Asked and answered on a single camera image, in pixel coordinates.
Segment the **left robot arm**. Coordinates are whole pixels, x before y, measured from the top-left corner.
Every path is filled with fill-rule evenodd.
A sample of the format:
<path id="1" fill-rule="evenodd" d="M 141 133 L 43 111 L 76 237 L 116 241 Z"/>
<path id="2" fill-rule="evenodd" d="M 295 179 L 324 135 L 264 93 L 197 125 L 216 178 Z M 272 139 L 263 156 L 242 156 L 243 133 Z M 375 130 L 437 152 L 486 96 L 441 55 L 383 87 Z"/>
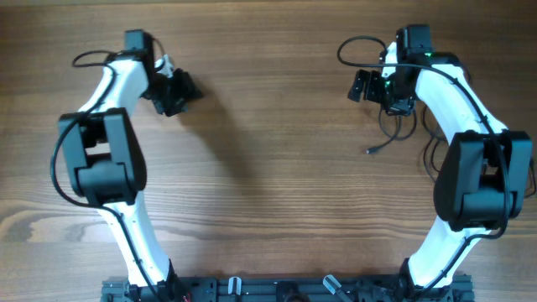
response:
<path id="1" fill-rule="evenodd" d="M 106 281 L 104 301 L 183 301 L 187 289 L 159 245 L 145 208 L 147 166 L 133 130 L 138 101 L 153 103 L 159 115 L 185 112 L 202 98 L 190 74 L 162 44 L 142 29 L 125 33 L 125 46 L 105 51 L 102 79 L 78 112 L 58 121 L 59 137 L 50 159 L 50 177 L 71 204 L 96 210 L 108 224 L 128 268 L 123 281 Z"/>

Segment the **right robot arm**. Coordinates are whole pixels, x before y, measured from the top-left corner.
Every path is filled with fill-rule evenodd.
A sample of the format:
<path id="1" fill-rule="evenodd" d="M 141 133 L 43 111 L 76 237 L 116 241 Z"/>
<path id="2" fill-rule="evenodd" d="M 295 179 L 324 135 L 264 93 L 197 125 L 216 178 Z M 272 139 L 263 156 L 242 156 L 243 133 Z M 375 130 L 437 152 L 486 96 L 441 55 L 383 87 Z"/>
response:
<path id="1" fill-rule="evenodd" d="M 453 274 L 481 240 L 496 240 L 522 210 L 533 144 L 511 131 L 480 102 L 456 55 L 434 51 L 430 28 L 412 24 L 382 44 L 378 63 L 356 63 L 348 92 L 354 102 L 377 103 L 389 116 L 429 110 L 448 144 L 435 178 L 436 219 L 404 271 L 409 296 L 452 283 Z"/>

